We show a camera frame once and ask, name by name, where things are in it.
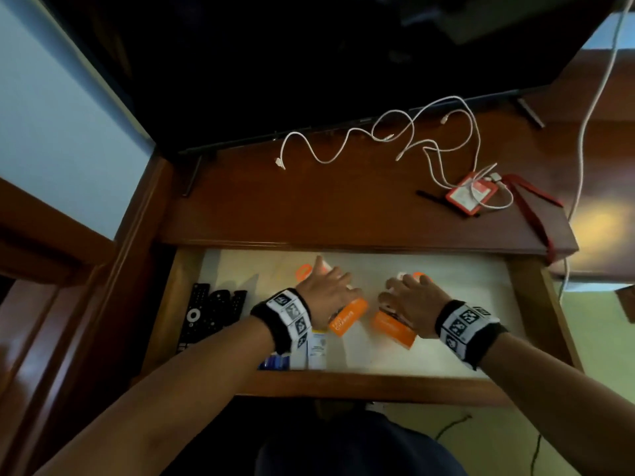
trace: person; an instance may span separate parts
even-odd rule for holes
[[[288,290],[307,305],[313,327],[325,329],[331,314],[361,291],[347,288],[350,273],[336,267],[322,274],[321,267],[318,256],[311,276]],[[386,288],[380,304],[406,317],[419,336],[438,337],[440,313],[453,304],[448,294],[425,277],[417,281],[409,275],[387,280]],[[260,312],[261,304],[252,311]],[[159,475],[274,351],[280,334],[266,319],[250,315],[172,358],[123,394],[37,474]],[[583,475],[635,473],[633,404],[506,331],[493,333],[477,365],[574,468]],[[261,450],[258,474],[465,474],[432,439],[370,411],[327,424],[309,441],[294,434]]]

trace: white cable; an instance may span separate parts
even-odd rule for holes
[[[463,104],[463,106],[465,107],[465,109],[463,108],[457,108],[455,110],[452,110],[450,112],[448,112],[442,119],[441,119],[441,124],[445,124],[448,121],[448,118],[450,115],[452,115],[453,113],[463,113],[465,116],[467,116],[467,119],[470,123],[470,132],[467,136],[467,138],[463,141],[463,143],[459,144],[456,147],[453,148],[440,148],[438,143],[436,143],[435,140],[433,139],[424,139],[424,140],[419,140],[417,142],[413,143],[413,140],[415,138],[415,120],[419,117],[419,115],[421,115],[425,110],[427,110],[428,108],[430,108],[431,106],[440,103],[440,102],[444,102],[444,101],[448,101],[448,100],[458,100],[460,103]],[[375,129],[377,128],[377,125],[379,125],[379,123],[387,116],[390,115],[391,113],[399,113],[401,115],[404,115],[407,119],[408,119],[408,124],[401,130],[401,132],[399,132],[397,135],[395,134],[390,134],[387,137],[384,138],[379,138],[375,135]],[[341,152],[344,150],[344,147],[346,145],[346,143],[348,142],[349,139],[349,135],[351,134],[351,132],[353,131],[359,131],[362,132],[366,135],[368,135],[370,138],[372,138],[374,141],[377,142],[384,142],[384,143],[388,143],[388,142],[393,142],[395,140],[397,140],[399,137],[401,137],[408,129],[410,128],[410,139],[408,141],[408,144],[403,148],[403,150],[401,150],[397,157],[395,158],[395,161],[399,161],[401,159],[401,157],[403,157],[403,155],[406,153],[406,151],[408,151],[409,149],[413,148],[416,145],[419,144],[424,144],[424,143],[430,143],[433,146],[426,146],[424,145],[422,147],[422,150],[424,152],[424,155],[427,158],[428,161],[428,167],[430,168],[430,175],[432,176],[433,182],[435,184],[437,184],[439,187],[447,189],[447,190],[451,190],[452,188],[457,187],[454,184],[449,183],[446,178],[445,178],[445,173],[443,172],[443,160],[441,158],[441,153],[445,153],[445,152],[450,152],[450,151],[456,151],[459,150],[460,148],[463,148],[467,143],[469,143],[469,141],[472,138],[472,135],[474,134],[474,132],[476,132],[476,140],[477,140],[477,145],[476,145],[476,152],[474,154],[474,163],[472,166],[472,172],[476,172],[476,167],[478,165],[478,155],[481,149],[481,133],[479,132],[479,128],[478,128],[478,124],[476,122],[476,117],[474,117],[474,113],[472,112],[472,110],[467,106],[467,103],[465,103],[465,100],[462,99],[461,97],[457,96],[457,95],[450,95],[447,97],[443,97],[440,98],[439,100],[435,100],[427,105],[425,105],[424,107],[422,107],[419,111],[417,111],[417,113],[415,114],[414,117],[410,117],[409,114],[405,111],[402,110],[389,110],[386,111],[384,114],[382,114],[381,117],[379,117],[375,123],[373,124],[373,127],[371,128],[370,132],[358,128],[358,127],[354,127],[349,129],[346,132],[346,136],[344,137],[344,141],[342,142],[342,145],[340,146],[339,150],[336,152],[336,154],[329,160],[321,160],[320,158],[318,158],[318,156],[316,155],[316,153],[313,151],[313,147],[311,146],[311,144],[309,143],[308,139],[306,138],[305,135],[303,135],[300,132],[290,132],[287,134],[287,136],[284,137],[284,140],[282,141],[282,146],[280,147],[280,156],[275,160],[276,165],[278,165],[279,167],[282,167],[284,170],[286,170],[286,167],[284,167],[284,162],[282,160],[282,154],[284,153],[284,147],[286,146],[286,142],[287,140],[289,140],[289,137],[291,137],[292,135],[299,135],[302,137],[302,139],[306,142],[306,144],[309,146],[309,150],[311,151],[311,154],[313,155],[313,158],[319,162],[320,164],[330,164],[331,162],[334,162],[337,157],[340,156]],[[436,152],[437,154],[437,158],[439,160],[439,169],[441,172],[441,182],[439,182],[436,177],[434,176],[434,169],[433,169],[433,164],[432,164],[432,160],[430,158],[430,155],[428,154],[428,150],[433,150]],[[513,202],[514,202],[514,196],[512,195],[512,193],[509,191],[509,189],[507,188],[507,186],[502,183],[499,182],[497,183],[497,185],[501,188],[503,188],[504,190],[506,190],[508,192],[508,194],[510,195],[511,201],[501,207],[498,206],[488,206],[486,204],[483,204],[481,201],[478,200],[478,198],[474,195],[474,184],[479,181],[480,179],[484,178],[494,167],[496,167],[496,164],[492,164],[488,167],[485,167],[484,169],[480,170],[478,173],[475,174],[474,177],[472,177],[471,181],[468,181],[466,183],[470,183],[470,192],[472,193],[472,197],[478,202],[479,205],[481,205],[482,207],[486,207],[488,209],[506,209],[507,207],[509,207]]]
[[[591,105],[589,106],[589,110],[586,115],[582,119],[582,124],[580,125],[580,132],[578,132],[578,146],[577,146],[577,155],[578,155],[578,187],[575,192],[575,197],[573,198],[573,205],[571,205],[571,210],[569,211],[569,215],[567,217],[569,224],[573,220],[575,216],[575,212],[578,209],[578,205],[580,204],[580,197],[582,196],[582,185],[584,183],[584,134],[587,131],[587,125],[589,124],[589,120],[591,119],[591,115],[593,115],[593,111],[595,110],[596,105],[598,104],[599,98],[602,96],[602,92],[604,88],[607,86],[607,81],[611,76],[611,72],[613,71],[613,66],[615,64],[615,58],[617,57],[617,52],[619,50],[619,41],[620,35],[622,33],[622,27],[624,23],[624,19],[628,12],[631,10],[631,6],[633,5],[634,0],[626,0],[626,5],[624,5],[624,9],[620,13],[619,20],[617,21],[617,25],[615,26],[615,32],[613,34],[613,45],[611,46],[611,56],[608,61],[607,69],[604,72],[604,76],[599,83],[598,91],[596,92]],[[558,301],[562,303],[562,296],[564,295],[567,285],[569,284],[569,277],[571,275],[571,268],[569,266],[569,261],[565,258],[565,278],[562,282],[562,286],[560,286],[560,294],[558,295]]]

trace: hand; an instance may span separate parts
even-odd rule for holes
[[[408,319],[420,337],[438,337],[434,323],[445,304],[452,300],[449,295],[424,275],[419,282],[410,274],[403,276],[403,280],[393,277],[386,281],[386,289],[392,289],[393,293],[379,294],[379,304],[389,305]]]
[[[295,288],[309,305],[311,324],[321,331],[326,330],[335,312],[362,296],[361,289],[346,287],[353,279],[350,272],[342,274],[342,270],[335,267],[323,274],[323,262],[322,256],[317,256],[311,275]]]

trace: forearm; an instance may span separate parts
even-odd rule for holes
[[[208,337],[124,394],[41,473],[160,474],[273,350],[254,317]]]
[[[510,334],[498,337],[480,367],[579,472],[632,473],[630,402]]]

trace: person's left hand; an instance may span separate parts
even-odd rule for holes
[[[339,267],[323,274],[322,256],[317,256],[313,272],[300,282],[295,290],[302,296],[311,310],[311,324],[318,330],[326,330],[330,317],[349,302],[362,296],[361,289],[349,289],[353,276],[342,274]]]

